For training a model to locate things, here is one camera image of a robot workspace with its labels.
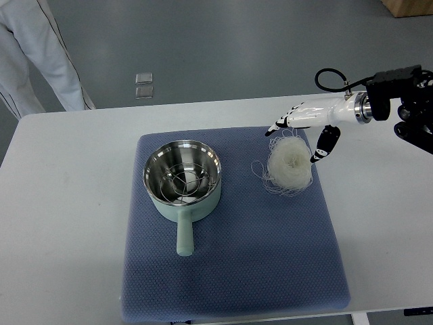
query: black cable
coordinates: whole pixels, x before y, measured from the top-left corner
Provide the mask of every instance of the black cable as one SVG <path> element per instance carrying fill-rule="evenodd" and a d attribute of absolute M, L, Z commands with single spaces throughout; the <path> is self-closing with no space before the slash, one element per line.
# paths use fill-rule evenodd
<path fill-rule="evenodd" d="M 423 77 L 423 78 L 433 78 L 433 72 L 429 71 L 429 70 L 421 70 L 419 72 L 419 76 L 418 78 Z"/>
<path fill-rule="evenodd" d="M 373 78 L 373 77 L 367 77 L 367 78 L 364 78 L 364 79 L 361 79 L 361 80 L 357 81 L 356 83 L 351 83 L 351 84 L 349 84 L 349 85 L 347 85 L 347 86 L 345 86 L 343 88 L 328 88 L 328 87 L 323 86 L 319 82 L 319 76 L 322 73 L 324 73 L 324 72 L 333 72 L 333 73 L 336 73 L 336 74 L 338 74 L 341 77 L 341 79 L 343 79 L 344 82 L 347 81 L 347 78 L 346 78 L 346 76 L 342 72 L 340 72 L 340 71 L 338 71 L 336 69 L 333 69 L 333 68 L 324 68 L 324 69 L 321 69 L 321 70 L 317 71 L 317 73 L 316 73 L 316 75 L 314 77 L 314 82 L 315 82 L 316 86 L 319 89 L 322 89 L 324 91 L 328 91 L 330 93 L 340 93 L 341 91 L 346 91 L 346 90 L 349 90 L 350 88 L 353 88 L 353 87 L 356 87 L 356 86 L 359 86 L 359 85 L 364 85 L 365 86 L 365 83 L 367 81 L 372 80 L 372 78 Z"/>

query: pot handle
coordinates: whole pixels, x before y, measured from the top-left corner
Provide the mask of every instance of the pot handle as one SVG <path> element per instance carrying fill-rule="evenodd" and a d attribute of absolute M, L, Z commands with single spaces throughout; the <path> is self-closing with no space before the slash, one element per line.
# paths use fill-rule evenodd
<path fill-rule="evenodd" d="M 190 256 L 194 252 L 191 212 L 180 211 L 177 215 L 177 254 Z"/>

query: blue mat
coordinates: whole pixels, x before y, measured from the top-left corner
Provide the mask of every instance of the blue mat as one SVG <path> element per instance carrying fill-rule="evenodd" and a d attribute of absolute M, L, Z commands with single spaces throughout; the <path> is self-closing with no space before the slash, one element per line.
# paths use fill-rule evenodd
<path fill-rule="evenodd" d="M 270 312 L 343 309 L 346 276 L 317 171 L 288 198 L 251 172 L 269 154 L 267 128 L 144 135 L 138 142 L 122 288 L 125 322 L 179 321 Z M 303 131 L 298 131 L 305 140 Z M 193 223 L 196 250 L 176 254 L 177 224 L 161 216 L 142 180 L 150 154 L 178 139 L 208 144 L 221 160 L 216 209 Z"/>

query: trouser leg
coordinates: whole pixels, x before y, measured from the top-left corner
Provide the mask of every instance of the trouser leg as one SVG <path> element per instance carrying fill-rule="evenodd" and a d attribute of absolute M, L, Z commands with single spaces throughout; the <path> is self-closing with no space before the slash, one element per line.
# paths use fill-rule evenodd
<path fill-rule="evenodd" d="M 75 68 L 45 0 L 10 1 L 2 7 L 5 25 L 10 29 L 23 53 L 41 71 L 65 110 L 94 108 L 84 99 Z"/>
<path fill-rule="evenodd" d="M 27 114 L 43 113 L 28 78 L 28 61 L 20 45 L 0 23 L 0 98 L 20 120 Z"/>

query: robotic arm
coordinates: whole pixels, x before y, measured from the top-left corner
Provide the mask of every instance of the robotic arm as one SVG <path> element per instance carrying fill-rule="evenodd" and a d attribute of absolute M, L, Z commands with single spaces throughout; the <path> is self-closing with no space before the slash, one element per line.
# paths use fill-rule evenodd
<path fill-rule="evenodd" d="M 344 87 L 330 89 L 319 83 L 323 72 L 339 74 Z M 269 136 L 280 127 L 304 129 L 323 127 L 317 149 L 311 162 L 327 156 L 336 145 L 340 130 L 337 124 L 346 121 L 356 124 L 369 123 L 371 119 L 385 121 L 390 115 L 390 99 L 400 98 L 402 105 L 398 115 L 403 120 L 394 127 L 401 139 L 433 154 L 433 72 L 422 70 L 420 65 L 376 73 L 352 85 L 335 69 L 322 69 L 315 77 L 316 85 L 326 91 L 345 91 L 344 97 L 311 100 L 293 107 L 266 132 Z M 364 85 L 366 91 L 352 93 L 351 87 Z"/>

